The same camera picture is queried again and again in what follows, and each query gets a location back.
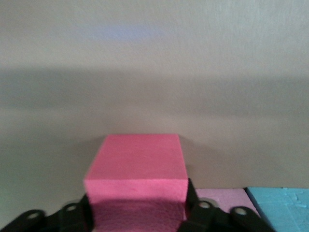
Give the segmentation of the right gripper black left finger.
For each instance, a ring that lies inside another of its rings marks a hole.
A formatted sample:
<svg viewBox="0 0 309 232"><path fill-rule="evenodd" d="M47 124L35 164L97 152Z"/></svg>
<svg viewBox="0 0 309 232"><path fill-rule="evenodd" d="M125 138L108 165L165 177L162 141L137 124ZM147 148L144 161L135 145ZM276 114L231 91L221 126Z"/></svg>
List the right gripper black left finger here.
<svg viewBox="0 0 309 232"><path fill-rule="evenodd" d="M94 219L86 194L79 201L68 203L51 215L47 215L41 209L28 210L1 229L2 232L92 232L93 230Z"/></svg>

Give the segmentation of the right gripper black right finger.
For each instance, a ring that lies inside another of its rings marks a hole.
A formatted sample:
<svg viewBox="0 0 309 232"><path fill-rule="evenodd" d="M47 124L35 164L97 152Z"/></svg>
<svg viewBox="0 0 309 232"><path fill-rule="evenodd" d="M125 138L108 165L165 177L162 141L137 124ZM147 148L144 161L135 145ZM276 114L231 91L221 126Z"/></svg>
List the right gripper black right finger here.
<svg viewBox="0 0 309 232"><path fill-rule="evenodd" d="M198 197L192 180L188 179L185 202L186 219L180 224L181 232L273 232L274 229L252 209L235 206L228 213L210 201Z"/></svg>

